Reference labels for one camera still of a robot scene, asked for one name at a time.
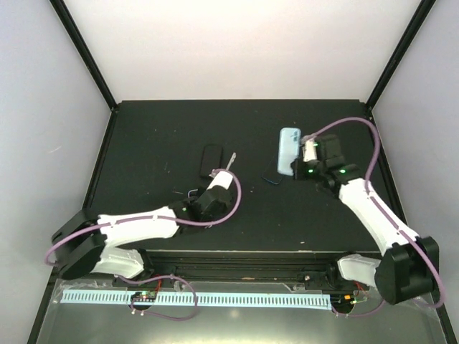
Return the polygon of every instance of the black tabletop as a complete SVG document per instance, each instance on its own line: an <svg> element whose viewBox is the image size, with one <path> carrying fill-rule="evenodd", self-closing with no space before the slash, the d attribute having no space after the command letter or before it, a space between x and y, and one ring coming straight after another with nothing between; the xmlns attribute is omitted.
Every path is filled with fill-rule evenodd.
<svg viewBox="0 0 459 344"><path fill-rule="evenodd" d="M173 239L134 247L165 250L377 251L354 214L312 182L284 178L274 186L261 178L278 149L280 129L313 133L340 118L364 116L358 100L171 100L122 102L115 118L97 187L90 203L99 214L154 210L186 196L202 183L205 145L224 148L242 183L242 203L226 223ZM330 130L341 139L348 163L362 173L373 143L368 128L346 123ZM387 192L377 168L372 183Z"/></svg>

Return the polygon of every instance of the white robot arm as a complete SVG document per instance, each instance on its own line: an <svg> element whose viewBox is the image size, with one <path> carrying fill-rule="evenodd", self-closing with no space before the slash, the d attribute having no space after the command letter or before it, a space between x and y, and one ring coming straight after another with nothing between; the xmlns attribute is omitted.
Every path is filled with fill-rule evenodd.
<svg viewBox="0 0 459 344"><path fill-rule="evenodd" d="M128 279L142 278L143 275L150 277L153 266L148 255L140 249L121 249L119 246L201 231L200 227L184 226L179 222L204 222L220 217L231 205L228 189L232 180L230 173L220 171L198 196L154 211L116 216L80 211L52 236L53 244L89 226L98 224L100 228L55 250L60 277L73 280L96 272L119 274Z"/></svg>
<svg viewBox="0 0 459 344"><path fill-rule="evenodd" d="M295 143L285 144L292 136L283 138L285 133L289 133L288 130L281 132L280 146L293 147ZM380 260L348 254L337 261L340 275L345 280L376 287L390 304L432 292L436 285L434 277L399 231L403 230L417 242L438 269L439 249L435 240L420 238L381 200L371 183L361 178L357 166L345 164L335 135L307 138L301 148L290 165L292 172L289 174L296 180L318 181L331 190L356 214L382 255ZM286 168L279 166L278 170L286 171Z"/></svg>

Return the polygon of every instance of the phone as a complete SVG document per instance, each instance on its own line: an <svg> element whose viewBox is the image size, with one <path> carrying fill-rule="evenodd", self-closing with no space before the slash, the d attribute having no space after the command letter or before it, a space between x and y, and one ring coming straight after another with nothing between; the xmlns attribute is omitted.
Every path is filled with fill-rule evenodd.
<svg viewBox="0 0 459 344"><path fill-rule="evenodd" d="M293 176L291 163L300 154L301 130L283 128L279 136L278 172L285 176Z"/></svg>
<svg viewBox="0 0 459 344"><path fill-rule="evenodd" d="M199 176L202 178L211 178L210 173L222 167L223 147L220 145L206 145L202 152L201 167Z"/></svg>

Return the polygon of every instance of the white backdrop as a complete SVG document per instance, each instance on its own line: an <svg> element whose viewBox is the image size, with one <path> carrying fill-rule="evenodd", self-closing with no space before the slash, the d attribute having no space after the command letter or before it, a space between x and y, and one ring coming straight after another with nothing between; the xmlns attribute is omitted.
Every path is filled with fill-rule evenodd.
<svg viewBox="0 0 459 344"><path fill-rule="evenodd" d="M366 101L420 0L67 0L117 102Z"/></svg>
<svg viewBox="0 0 459 344"><path fill-rule="evenodd" d="M110 111L49 1L0 1L0 22L0 343L26 343Z"/></svg>
<svg viewBox="0 0 459 344"><path fill-rule="evenodd" d="M437 1L374 109L412 228L440 246L459 336L459 1Z"/></svg>

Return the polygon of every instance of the smartphone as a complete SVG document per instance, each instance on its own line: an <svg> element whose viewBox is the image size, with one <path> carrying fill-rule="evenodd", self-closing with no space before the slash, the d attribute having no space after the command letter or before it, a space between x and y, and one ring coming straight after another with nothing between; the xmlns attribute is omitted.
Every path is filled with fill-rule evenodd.
<svg viewBox="0 0 459 344"><path fill-rule="evenodd" d="M293 176L291 163L300 154L301 130L283 128L279 136L278 173Z"/></svg>

